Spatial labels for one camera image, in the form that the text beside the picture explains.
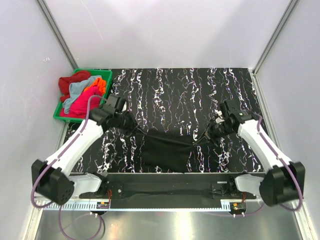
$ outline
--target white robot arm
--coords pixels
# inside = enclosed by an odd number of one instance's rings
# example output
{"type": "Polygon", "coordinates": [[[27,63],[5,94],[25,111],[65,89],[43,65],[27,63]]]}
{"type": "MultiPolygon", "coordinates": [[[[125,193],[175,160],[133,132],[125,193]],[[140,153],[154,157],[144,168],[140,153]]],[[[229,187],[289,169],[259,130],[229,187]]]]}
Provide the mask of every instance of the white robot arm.
{"type": "Polygon", "coordinates": [[[90,111],[89,119],[82,121],[58,151],[45,161],[36,160],[31,167],[32,183],[38,182],[35,191],[59,205],[82,193],[104,196],[107,192],[101,187],[104,177],[97,173],[75,176],[70,176],[70,173],[85,151],[108,129],[119,128],[127,137],[138,132],[145,134],[126,108],[124,98],[110,95],[104,105],[90,111]]]}
{"type": "MultiPolygon", "coordinates": [[[[124,98],[110,95],[104,105],[90,111],[89,119],[81,123],[78,130],[57,152],[44,162],[36,160],[31,168],[35,191],[59,205],[82,193],[104,196],[107,192],[101,184],[104,177],[97,173],[77,176],[70,176],[70,173],[84,152],[108,129],[122,129],[126,136],[146,134],[133,115],[125,111],[126,105],[124,98]]],[[[220,109],[219,117],[210,121],[206,131],[194,145],[218,145],[221,137],[238,133],[253,149],[266,175],[258,177],[244,173],[233,179],[233,188],[239,192],[261,196],[268,206],[301,199],[305,179],[304,166],[300,162],[293,163],[277,148],[260,126],[261,119],[254,113],[239,110],[233,100],[222,103],[220,109]]]]}
{"type": "Polygon", "coordinates": [[[225,101],[220,109],[219,117],[210,121],[194,145],[210,143],[217,146],[221,137],[238,133],[257,155],[266,175],[239,175],[234,179],[236,190],[261,196],[268,206],[296,199],[302,203],[305,167],[301,162],[293,163],[271,141],[260,125],[262,117],[240,110],[234,100],[225,101]]]}

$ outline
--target green basket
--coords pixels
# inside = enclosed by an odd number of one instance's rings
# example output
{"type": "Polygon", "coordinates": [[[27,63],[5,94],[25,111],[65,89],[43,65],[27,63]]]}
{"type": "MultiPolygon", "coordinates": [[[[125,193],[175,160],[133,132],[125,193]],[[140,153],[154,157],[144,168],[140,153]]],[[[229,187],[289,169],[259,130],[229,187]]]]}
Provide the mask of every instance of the green basket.
{"type": "MultiPolygon", "coordinates": [[[[79,72],[80,70],[87,70],[91,73],[92,76],[101,75],[102,79],[106,81],[106,91],[103,97],[106,99],[110,86],[112,84],[112,71],[109,70],[96,70],[96,69],[84,69],[84,68],[77,68],[74,70],[73,73],[79,72]]],[[[83,118],[73,118],[73,117],[65,117],[60,116],[60,112],[62,110],[62,102],[59,101],[58,106],[56,106],[56,109],[53,114],[53,118],[62,120],[66,123],[81,123],[83,121],[83,118]]]]}

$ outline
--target metal floor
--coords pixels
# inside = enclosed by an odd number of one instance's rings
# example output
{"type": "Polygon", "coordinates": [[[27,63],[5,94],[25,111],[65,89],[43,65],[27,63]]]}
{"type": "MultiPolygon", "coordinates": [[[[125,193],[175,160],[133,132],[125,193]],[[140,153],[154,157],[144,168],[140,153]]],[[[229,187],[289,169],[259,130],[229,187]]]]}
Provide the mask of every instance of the metal floor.
{"type": "MultiPolygon", "coordinates": [[[[258,204],[248,202],[247,212],[258,204]]],[[[87,215],[75,222],[84,211],[65,211],[61,214],[66,233],[77,240],[95,234],[98,219],[87,215]]],[[[206,212],[118,212],[103,215],[104,229],[95,239],[101,240],[300,240],[297,220],[280,206],[263,207],[253,216],[233,218],[214,216],[206,212]]],[[[36,240],[63,240],[59,230],[58,211],[43,212],[36,240]]]]}

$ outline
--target red cloth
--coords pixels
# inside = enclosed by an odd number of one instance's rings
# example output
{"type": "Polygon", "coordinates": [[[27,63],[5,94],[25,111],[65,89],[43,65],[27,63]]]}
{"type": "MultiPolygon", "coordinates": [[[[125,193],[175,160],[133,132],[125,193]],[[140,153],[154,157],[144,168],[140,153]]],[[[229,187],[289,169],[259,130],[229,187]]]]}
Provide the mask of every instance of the red cloth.
{"type": "Polygon", "coordinates": [[[72,83],[79,83],[83,80],[87,80],[91,77],[91,73],[86,70],[80,70],[74,73],[72,76],[65,76],[59,78],[59,88],[64,96],[60,97],[60,101],[63,103],[66,99],[70,98],[69,85],[72,83]]]}
{"type": "MultiPolygon", "coordinates": [[[[62,108],[60,117],[84,119],[87,114],[88,100],[92,95],[102,96],[97,85],[92,86],[87,91],[81,93],[74,103],[71,104],[68,114],[65,114],[64,109],[62,108]]],[[[93,97],[90,101],[90,110],[99,107],[100,101],[101,98],[93,97]]]]}

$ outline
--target purple cable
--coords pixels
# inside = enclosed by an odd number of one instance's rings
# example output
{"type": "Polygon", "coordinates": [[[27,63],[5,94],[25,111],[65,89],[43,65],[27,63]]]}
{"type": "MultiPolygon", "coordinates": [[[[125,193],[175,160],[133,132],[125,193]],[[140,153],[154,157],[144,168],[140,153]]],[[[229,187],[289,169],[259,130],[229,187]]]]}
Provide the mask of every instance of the purple cable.
{"type": "MultiPolygon", "coordinates": [[[[67,239],[69,239],[69,240],[77,240],[77,239],[75,239],[75,238],[72,238],[72,237],[68,236],[68,235],[66,234],[64,228],[62,227],[62,223],[61,223],[61,210],[62,210],[62,206],[60,207],[59,212],[58,212],[59,228],[60,228],[61,233],[62,233],[67,239]]],[[[97,214],[96,216],[98,216],[98,218],[99,218],[99,220],[100,220],[99,228],[98,228],[98,230],[96,231],[96,233],[95,233],[92,237],[88,238],[87,240],[93,240],[93,239],[95,239],[95,237],[99,234],[99,232],[100,232],[100,230],[101,230],[103,219],[102,219],[102,217],[101,217],[100,215],[98,215],[98,214],[97,214]]]]}
{"type": "MultiPolygon", "coordinates": [[[[100,207],[100,208],[101,208],[101,209],[108,209],[108,210],[110,210],[110,205],[109,205],[109,207],[100,207]]],[[[74,224],[74,222],[78,221],[79,219],[82,219],[83,217],[85,217],[85,216],[89,216],[89,215],[91,215],[91,214],[90,214],[90,212],[89,212],[89,213],[85,213],[85,214],[83,214],[83,215],[78,216],[76,219],[73,219],[71,223],[69,223],[68,225],[66,225],[66,226],[62,227],[62,228],[63,228],[63,230],[66,230],[67,228],[69,228],[72,224],[74,224]]]]}
{"type": "MultiPolygon", "coordinates": [[[[262,119],[263,119],[262,116],[260,116],[259,114],[255,113],[255,112],[253,112],[253,114],[259,117],[259,120],[258,120],[258,124],[257,124],[257,126],[256,126],[256,129],[258,130],[260,137],[263,139],[263,141],[265,142],[265,144],[267,144],[267,146],[270,148],[270,150],[273,152],[273,154],[274,154],[276,157],[278,157],[277,151],[271,146],[271,144],[269,143],[269,141],[268,141],[268,140],[265,138],[265,136],[260,132],[260,124],[261,124],[261,121],[262,121],[262,119]]],[[[301,208],[302,204],[303,204],[303,194],[302,194],[302,191],[301,191],[301,189],[300,189],[299,183],[298,183],[298,181],[297,181],[294,173],[291,171],[291,169],[290,169],[290,168],[288,167],[288,165],[286,164],[286,162],[285,162],[282,158],[279,158],[279,161],[282,163],[282,165],[283,165],[283,166],[285,167],[285,169],[288,171],[290,177],[292,178],[292,181],[293,181],[293,183],[294,183],[294,186],[295,186],[295,188],[296,188],[296,190],[297,190],[297,192],[298,192],[298,196],[299,196],[299,204],[298,204],[298,206],[297,206],[296,208],[293,208],[293,209],[292,209],[292,208],[287,207],[287,206],[285,206],[285,205],[283,205],[283,204],[281,204],[281,206],[282,206],[284,209],[289,210],[289,211],[292,211],[292,212],[298,211],[298,210],[301,208]]]]}
{"type": "MultiPolygon", "coordinates": [[[[86,214],[82,214],[82,215],[78,216],[77,218],[73,219],[71,223],[69,223],[68,225],[64,226],[64,227],[63,227],[63,230],[66,230],[67,228],[69,228],[71,225],[73,225],[73,224],[74,224],[76,221],[78,221],[79,219],[82,219],[83,217],[89,216],[89,215],[90,215],[90,213],[86,213],[86,214]]],[[[50,229],[51,229],[51,231],[52,231],[53,233],[57,234],[57,233],[61,232],[61,231],[60,231],[60,227],[59,227],[59,229],[54,229],[54,228],[51,226],[51,223],[50,223],[50,222],[48,223],[48,225],[49,225],[49,227],[50,227],[50,229]]]]}
{"type": "MultiPolygon", "coordinates": [[[[86,108],[85,121],[84,121],[83,127],[80,129],[80,132],[79,132],[79,133],[74,137],[74,139],[72,139],[72,141],[60,152],[60,154],[57,156],[57,159],[53,160],[53,161],[40,173],[40,175],[38,176],[38,178],[37,178],[37,179],[35,180],[35,182],[34,182],[34,185],[33,185],[32,190],[31,190],[30,200],[31,200],[31,204],[32,204],[35,208],[37,208],[37,209],[43,209],[43,208],[49,206],[50,204],[52,204],[52,201],[51,201],[51,202],[49,202],[49,203],[47,203],[47,204],[45,204],[45,205],[42,205],[42,206],[37,205],[37,203],[36,203],[36,201],[35,201],[35,192],[36,192],[37,186],[38,186],[40,180],[42,179],[42,177],[46,174],[46,172],[58,161],[59,158],[62,157],[62,155],[70,148],[70,146],[78,139],[78,137],[79,137],[79,136],[82,134],[82,132],[85,130],[85,128],[86,128],[86,126],[87,126],[87,123],[88,123],[88,120],[89,120],[90,102],[91,102],[91,99],[93,99],[93,98],[100,98],[100,99],[102,99],[102,100],[104,100],[104,101],[107,101],[107,99],[105,99],[104,97],[99,96],[99,95],[92,95],[91,97],[89,97],[89,99],[88,99],[88,104],[87,104],[87,108],[86,108]]],[[[63,234],[67,239],[76,240],[76,239],[74,239],[74,238],[69,237],[69,236],[65,233],[65,231],[64,231],[64,229],[63,229],[63,227],[62,227],[62,224],[61,224],[61,210],[62,210],[62,206],[61,206],[60,209],[59,209],[59,228],[60,228],[62,234],[63,234]]],[[[95,234],[93,237],[89,238],[88,240],[93,240],[93,239],[99,234],[99,232],[100,232],[100,230],[101,230],[101,226],[102,226],[102,221],[103,221],[103,219],[102,219],[102,217],[99,216],[99,215],[98,215],[98,217],[99,217],[99,219],[100,219],[99,229],[98,229],[98,231],[96,232],[96,234],[95,234]]]]}

